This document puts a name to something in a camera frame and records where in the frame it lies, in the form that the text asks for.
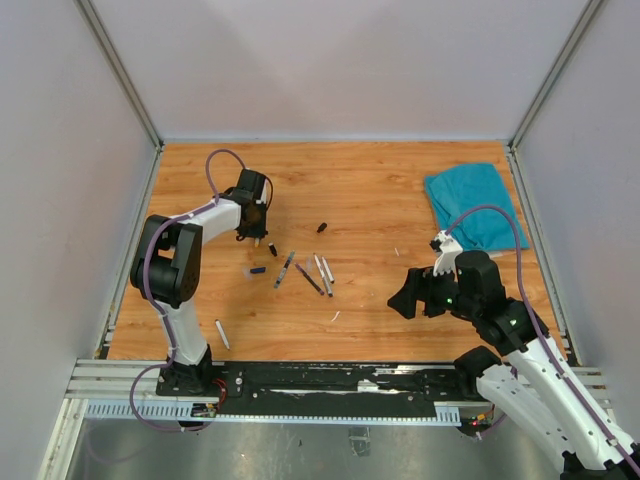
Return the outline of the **white marker blue end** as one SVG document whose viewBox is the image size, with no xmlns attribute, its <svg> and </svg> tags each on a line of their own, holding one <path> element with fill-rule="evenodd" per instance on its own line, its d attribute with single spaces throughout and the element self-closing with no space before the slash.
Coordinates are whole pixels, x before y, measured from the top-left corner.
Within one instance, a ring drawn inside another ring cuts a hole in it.
<svg viewBox="0 0 640 480">
<path fill-rule="evenodd" d="M 313 257 L 314 257 L 317 269 L 318 269 L 318 271 L 320 273 L 322 282 L 324 284 L 326 293 L 327 293 L 329 298 L 332 298 L 333 297 L 333 290 L 331 288 L 331 283 L 330 283 L 329 278 L 327 276 L 327 273 L 326 273 L 326 271 L 325 271 L 325 269 L 323 267 L 323 264 L 322 264 L 319 256 L 316 253 L 313 253 Z"/>
</svg>

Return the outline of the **purple gel pen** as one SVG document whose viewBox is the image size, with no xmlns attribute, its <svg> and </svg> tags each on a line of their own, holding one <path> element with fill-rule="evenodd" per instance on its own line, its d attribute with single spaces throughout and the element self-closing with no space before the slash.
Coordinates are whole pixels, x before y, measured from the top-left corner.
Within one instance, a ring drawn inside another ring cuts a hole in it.
<svg viewBox="0 0 640 480">
<path fill-rule="evenodd" d="M 314 288 L 316 292 L 318 292 L 322 296 L 325 295 L 325 292 L 322 289 L 322 287 L 311 277 L 311 275 L 299 263 L 296 262 L 294 265 L 296 269 L 304 277 L 304 279 Z"/>
</svg>

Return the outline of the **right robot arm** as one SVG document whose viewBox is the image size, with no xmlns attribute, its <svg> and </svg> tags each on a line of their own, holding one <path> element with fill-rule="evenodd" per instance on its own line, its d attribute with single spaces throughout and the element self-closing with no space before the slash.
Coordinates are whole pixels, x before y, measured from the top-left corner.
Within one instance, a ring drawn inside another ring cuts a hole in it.
<svg viewBox="0 0 640 480">
<path fill-rule="evenodd" d="M 406 319 L 424 304 L 433 318 L 470 322 L 483 345 L 454 362 L 455 392 L 497 406 L 542 449 L 563 479 L 636 479 L 639 444 L 567 366 L 554 338 L 524 301 L 507 296 L 485 252 L 457 256 L 453 270 L 411 268 L 387 302 Z"/>
</svg>

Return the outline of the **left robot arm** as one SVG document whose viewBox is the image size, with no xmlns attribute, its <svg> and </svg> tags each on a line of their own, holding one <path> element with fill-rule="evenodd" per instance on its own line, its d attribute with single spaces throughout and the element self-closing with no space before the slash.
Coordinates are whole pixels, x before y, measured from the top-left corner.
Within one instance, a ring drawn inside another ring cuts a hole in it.
<svg viewBox="0 0 640 480">
<path fill-rule="evenodd" d="M 235 232 L 238 241 L 265 238 L 272 189 L 267 175 L 244 168 L 235 186 L 215 192 L 207 203 L 183 214 L 146 219 L 130 282 L 156 311 L 168 342 L 157 394 L 204 396 L 214 386 L 211 348 L 195 307 L 202 250 L 228 232 Z"/>
</svg>

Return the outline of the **dark blue-green gel pen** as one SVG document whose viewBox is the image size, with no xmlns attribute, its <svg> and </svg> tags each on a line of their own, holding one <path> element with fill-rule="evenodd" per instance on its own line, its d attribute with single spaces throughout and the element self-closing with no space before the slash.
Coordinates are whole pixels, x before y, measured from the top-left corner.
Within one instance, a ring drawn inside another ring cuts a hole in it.
<svg viewBox="0 0 640 480">
<path fill-rule="evenodd" d="M 282 282 L 284 280 L 284 277 L 285 277 L 285 275 L 286 275 L 291 263 L 294 260 L 295 253 L 296 253 L 295 250 L 292 250 L 289 253 L 289 255 L 287 256 L 287 258 L 286 258 L 286 260 L 284 262 L 284 265 L 283 265 L 282 269 L 280 270 L 280 272 L 279 272 L 279 274 L 278 274 L 278 276 L 276 278 L 276 281 L 274 283 L 274 289 L 278 289 L 280 287 L 280 285 L 282 284 Z"/>
</svg>

